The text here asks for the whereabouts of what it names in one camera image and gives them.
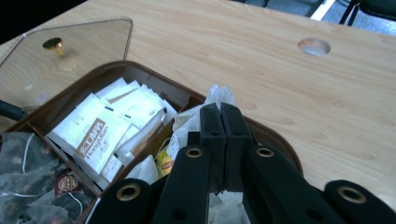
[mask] brown plastic container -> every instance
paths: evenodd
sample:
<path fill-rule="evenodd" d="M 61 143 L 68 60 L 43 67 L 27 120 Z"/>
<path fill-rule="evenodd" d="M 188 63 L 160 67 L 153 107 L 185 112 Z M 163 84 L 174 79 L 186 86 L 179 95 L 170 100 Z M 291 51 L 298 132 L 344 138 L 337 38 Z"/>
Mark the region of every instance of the brown plastic container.
<path fill-rule="evenodd" d="M 38 108 L 25 119 L 7 130 L 7 132 L 33 132 L 43 138 L 45 142 L 54 150 L 54 152 L 83 180 L 84 184 L 98 196 L 101 197 L 106 193 L 106 189 L 101 191 L 97 186 L 82 172 L 82 170 L 73 162 L 72 158 L 53 144 L 45 135 L 61 122 L 82 100 L 91 92 L 97 92 L 116 79 L 123 77 L 127 82 L 134 80 L 140 84 L 146 84 L 152 88 L 163 99 L 171 104 L 177 111 L 183 111 L 195 105 L 204 102 L 205 97 L 195 91 L 189 90 L 184 86 L 170 80 L 150 69 L 133 62 L 114 62 L 101 65 L 92 70 L 85 77 L 81 78 L 73 85 L 56 95 L 47 103 Z M 289 143 L 273 130 L 260 125 L 252 119 L 245 118 L 250 130 L 256 136 L 259 143 L 265 143 L 270 146 L 279 148 L 288 161 L 300 172 L 303 173 L 300 161 Z M 123 167 L 114 182 L 122 180 L 127 174 L 147 155 L 155 156 L 163 143 L 164 139 L 172 134 L 172 124 L 168 124 L 151 139 L 142 151 L 127 166 Z M 93 204 L 87 208 L 79 217 L 77 222 L 83 222 L 92 210 Z"/>

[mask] gold knob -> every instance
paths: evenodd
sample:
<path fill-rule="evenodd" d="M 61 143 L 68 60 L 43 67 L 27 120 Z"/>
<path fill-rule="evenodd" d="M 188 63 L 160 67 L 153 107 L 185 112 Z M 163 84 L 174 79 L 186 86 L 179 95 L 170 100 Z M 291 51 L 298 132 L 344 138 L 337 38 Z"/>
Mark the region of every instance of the gold knob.
<path fill-rule="evenodd" d="M 52 39 L 47 40 L 43 44 L 44 49 L 50 49 L 55 51 L 59 56 L 64 56 L 64 52 L 62 51 L 61 47 L 64 42 L 60 37 L 55 37 Z"/>

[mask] gray floor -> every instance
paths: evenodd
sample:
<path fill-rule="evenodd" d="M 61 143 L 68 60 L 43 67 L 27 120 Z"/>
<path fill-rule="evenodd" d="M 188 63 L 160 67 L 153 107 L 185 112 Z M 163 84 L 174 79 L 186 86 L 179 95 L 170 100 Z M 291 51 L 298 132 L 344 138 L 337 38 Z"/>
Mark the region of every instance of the gray floor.
<path fill-rule="evenodd" d="M 270 0 L 268 2 L 267 8 L 287 12 L 290 14 L 310 17 L 321 4 L 321 2 L 322 0 Z M 346 9 L 347 8 L 340 4 L 339 1 L 335 1 L 322 20 L 338 23 Z M 396 21 L 380 19 L 367 15 L 361 11 L 358 13 L 358 16 L 353 23 L 353 27 L 369 30 L 372 32 L 378 32 L 385 35 L 396 35 Z"/>

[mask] transparent lid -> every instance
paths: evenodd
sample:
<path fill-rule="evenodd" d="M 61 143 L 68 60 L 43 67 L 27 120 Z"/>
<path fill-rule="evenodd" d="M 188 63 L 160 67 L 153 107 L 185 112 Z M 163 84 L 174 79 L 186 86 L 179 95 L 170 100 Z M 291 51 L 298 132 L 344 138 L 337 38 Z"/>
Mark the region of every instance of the transparent lid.
<path fill-rule="evenodd" d="M 122 18 L 23 35 L 0 62 L 0 100 L 29 112 L 93 68 L 125 60 L 132 27 Z"/>

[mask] light wood tabletop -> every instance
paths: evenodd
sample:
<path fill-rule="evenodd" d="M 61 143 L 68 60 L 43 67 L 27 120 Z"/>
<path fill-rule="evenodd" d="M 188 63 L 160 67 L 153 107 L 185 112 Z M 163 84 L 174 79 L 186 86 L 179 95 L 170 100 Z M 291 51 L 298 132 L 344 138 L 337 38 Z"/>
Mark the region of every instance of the light wood tabletop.
<path fill-rule="evenodd" d="M 311 185 L 350 180 L 396 210 L 395 36 L 225 0 L 91 0 L 37 29 L 120 16 L 134 22 L 127 60 L 203 95 L 228 86 L 292 145 Z"/>

